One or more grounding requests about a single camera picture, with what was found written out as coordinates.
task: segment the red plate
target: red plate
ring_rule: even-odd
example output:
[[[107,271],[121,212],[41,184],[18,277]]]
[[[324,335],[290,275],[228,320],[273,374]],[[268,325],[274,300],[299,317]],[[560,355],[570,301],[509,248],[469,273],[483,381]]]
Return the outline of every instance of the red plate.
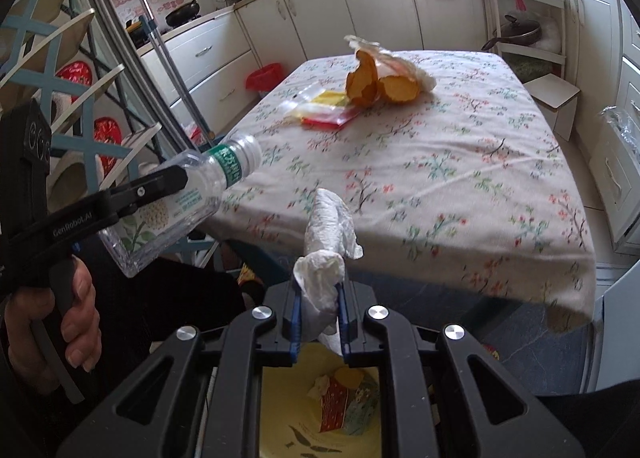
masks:
[[[118,123],[111,117],[100,117],[94,121],[94,139],[107,144],[122,144],[122,130]],[[100,155],[100,162],[104,169],[104,175],[116,165],[117,160],[112,156]]]
[[[56,73],[56,77],[85,86],[91,86],[94,83],[91,67],[84,61],[73,61],[69,63]],[[78,97],[71,97],[71,102],[75,102],[77,98]]]

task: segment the green bottle label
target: green bottle label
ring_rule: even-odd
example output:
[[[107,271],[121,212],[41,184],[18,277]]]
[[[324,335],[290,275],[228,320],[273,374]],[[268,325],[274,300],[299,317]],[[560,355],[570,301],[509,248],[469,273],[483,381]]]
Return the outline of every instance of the green bottle label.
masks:
[[[220,144],[213,149],[209,149],[207,153],[218,161],[220,167],[222,167],[222,171],[225,172],[227,188],[242,180],[240,161],[229,146]]]

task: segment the fingernail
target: fingernail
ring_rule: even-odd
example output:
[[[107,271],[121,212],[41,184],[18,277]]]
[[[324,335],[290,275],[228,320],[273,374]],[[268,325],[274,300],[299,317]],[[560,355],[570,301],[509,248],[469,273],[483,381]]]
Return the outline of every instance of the fingernail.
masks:
[[[47,288],[46,292],[36,295],[36,304],[38,306],[47,306],[53,301],[53,291]]]
[[[89,373],[93,368],[95,367],[94,364],[94,360],[93,359],[87,359],[84,364],[82,365],[82,368],[84,369],[84,371],[86,371],[87,373]]]
[[[72,368],[77,368],[82,362],[82,352],[80,350],[73,350],[66,360],[71,364]]]
[[[62,338],[65,342],[69,343],[76,337],[78,337],[78,328],[75,324],[69,324],[68,326],[62,327]]]

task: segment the metal pole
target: metal pole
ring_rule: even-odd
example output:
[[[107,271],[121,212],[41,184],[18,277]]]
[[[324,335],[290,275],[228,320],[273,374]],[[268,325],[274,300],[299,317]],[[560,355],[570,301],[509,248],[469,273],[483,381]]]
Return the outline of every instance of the metal pole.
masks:
[[[204,119],[204,117],[202,117],[198,105],[193,100],[193,97],[191,97],[187,85],[184,83],[184,80],[182,79],[180,72],[178,72],[174,60],[171,58],[171,54],[169,54],[169,51],[164,44],[162,36],[158,33],[156,17],[154,16],[154,13],[151,10],[151,7],[149,6],[147,0],[140,0],[140,2],[142,3],[142,7],[144,8],[144,12],[146,14],[146,16],[141,16],[140,20],[149,36],[149,42],[151,43],[151,46],[154,47],[156,54],[158,54],[158,59],[160,60],[164,71],[169,76],[169,79],[175,86],[175,89],[178,91],[178,95],[180,95],[184,107],[187,108],[187,111],[191,115],[191,118],[200,128],[202,136],[206,139],[206,143],[210,148],[213,148],[213,141],[209,135],[209,125],[207,124],[207,121]]]
[[[89,0],[96,9],[96,16],[104,32],[108,46],[119,57],[127,69],[129,83],[146,111],[162,124],[162,132],[175,152],[196,149],[189,136],[182,129],[169,106],[146,72],[140,57],[133,49],[131,40],[121,27],[111,0]]]

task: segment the human hand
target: human hand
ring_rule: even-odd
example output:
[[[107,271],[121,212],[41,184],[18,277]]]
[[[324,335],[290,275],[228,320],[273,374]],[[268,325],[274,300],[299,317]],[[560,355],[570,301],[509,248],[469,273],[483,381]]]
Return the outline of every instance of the human hand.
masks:
[[[95,309],[95,288],[86,265],[75,258],[76,272],[72,289],[74,304],[60,325],[67,342],[66,360],[71,366],[82,366],[90,372],[102,353],[100,314]],[[44,359],[33,334],[31,321],[42,320],[55,307],[50,288],[19,288],[4,309],[4,322],[9,339],[9,362],[14,372],[40,394],[52,393],[58,378]]]

